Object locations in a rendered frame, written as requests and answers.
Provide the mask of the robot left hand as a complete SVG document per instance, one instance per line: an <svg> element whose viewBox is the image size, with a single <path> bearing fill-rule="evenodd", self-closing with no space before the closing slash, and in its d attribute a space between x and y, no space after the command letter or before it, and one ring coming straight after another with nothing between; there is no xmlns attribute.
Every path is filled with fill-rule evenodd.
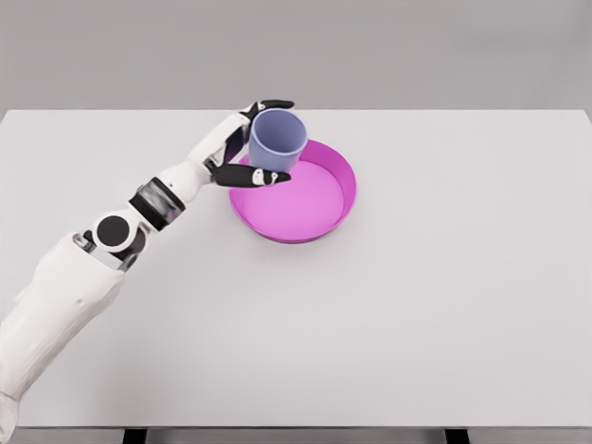
<svg viewBox="0 0 592 444"><path fill-rule="evenodd" d="M288 172L233 164L232 160L249 141L254 119L267 109L292 109L292 101L269 99L231 114L191 150L188 158L204 167L212 183L228 188L261 188L291 180Z"/></svg>

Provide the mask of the magenta round plate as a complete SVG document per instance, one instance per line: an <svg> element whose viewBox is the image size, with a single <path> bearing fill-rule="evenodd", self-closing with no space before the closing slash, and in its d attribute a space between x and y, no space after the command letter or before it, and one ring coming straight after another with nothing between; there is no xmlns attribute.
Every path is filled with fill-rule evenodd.
<svg viewBox="0 0 592 444"><path fill-rule="evenodd" d="M350 162L311 140L291 170L291 180L259 189L232 189L230 205L240 221L272 241L315 241L340 225L357 198Z"/></svg>

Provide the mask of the lavender blue cup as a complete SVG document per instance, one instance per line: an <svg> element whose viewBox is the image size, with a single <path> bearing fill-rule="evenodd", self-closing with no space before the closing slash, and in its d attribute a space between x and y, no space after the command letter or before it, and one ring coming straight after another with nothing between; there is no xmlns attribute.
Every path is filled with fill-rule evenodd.
<svg viewBox="0 0 592 444"><path fill-rule="evenodd" d="M303 121L284 109L268 109L253 121L249 139L249 164L269 171L289 173L298 162L308 131Z"/></svg>

